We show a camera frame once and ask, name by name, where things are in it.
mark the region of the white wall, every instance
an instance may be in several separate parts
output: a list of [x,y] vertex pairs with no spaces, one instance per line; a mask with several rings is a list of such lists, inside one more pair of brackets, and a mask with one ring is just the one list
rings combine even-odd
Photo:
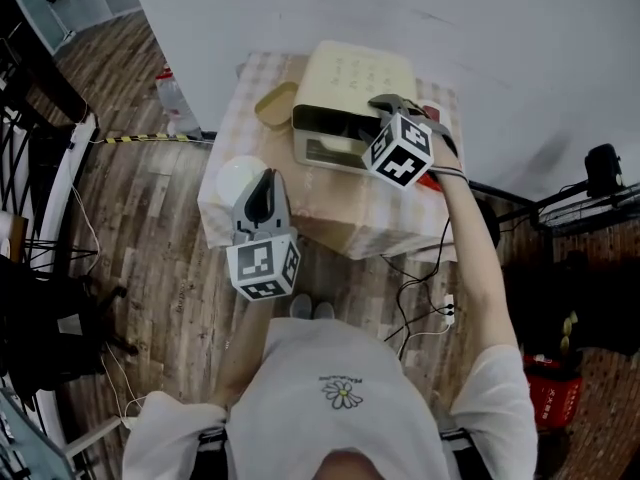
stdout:
[[613,143],[640,179],[640,0],[141,0],[203,129],[251,50],[388,49],[461,101],[469,174],[538,197]]

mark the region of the hand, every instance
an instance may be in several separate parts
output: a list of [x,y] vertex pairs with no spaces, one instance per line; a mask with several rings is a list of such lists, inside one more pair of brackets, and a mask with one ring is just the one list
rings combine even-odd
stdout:
[[434,165],[437,167],[453,167],[462,170],[460,160],[449,149],[447,143],[438,133],[431,134],[431,143],[433,145],[433,155],[435,158]]

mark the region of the red object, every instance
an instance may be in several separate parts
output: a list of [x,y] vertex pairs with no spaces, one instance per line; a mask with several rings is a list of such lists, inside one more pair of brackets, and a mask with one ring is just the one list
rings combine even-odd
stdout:
[[566,427],[576,414],[582,377],[566,381],[527,373],[536,423],[550,428]]
[[425,187],[429,187],[431,190],[442,192],[440,184],[431,177],[429,171],[425,172],[418,178],[418,183],[420,183],[420,185],[424,185]]
[[422,110],[427,113],[432,121],[435,121],[436,123],[440,122],[440,111],[437,108],[430,107],[429,105],[422,105]]
[[171,78],[172,76],[173,76],[173,71],[171,71],[171,68],[169,66],[165,65],[165,67],[162,70],[162,73],[156,76],[156,80],[165,80],[167,78]]

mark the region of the white sleeve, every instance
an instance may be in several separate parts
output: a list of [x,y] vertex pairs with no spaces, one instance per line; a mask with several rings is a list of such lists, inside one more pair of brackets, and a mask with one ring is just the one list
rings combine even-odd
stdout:
[[185,405],[161,391],[149,393],[124,449],[122,478],[189,478],[199,434],[224,426],[226,418],[226,411],[216,405]]
[[497,345],[478,356],[451,415],[473,437],[494,480],[533,478],[538,434],[517,348]]

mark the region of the person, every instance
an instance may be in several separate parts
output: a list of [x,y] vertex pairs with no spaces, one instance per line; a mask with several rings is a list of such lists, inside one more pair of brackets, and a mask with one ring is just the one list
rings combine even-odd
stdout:
[[[461,169],[435,134],[433,146],[439,166]],[[440,480],[460,479],[466,469],[472,478],[533,478],[534,411],[498,257],[466,180],[439,174],[438,181],[476,355],[449,416],[480,463],[460,463],[456,443],[443,440],[393,350],[333,319],[326,303],[310,319],[311,301],[299,296],[291,308],[297,318],[272,319],[269,301],[249,305],[212,403],[147,397],[126,444],[123,477]]]

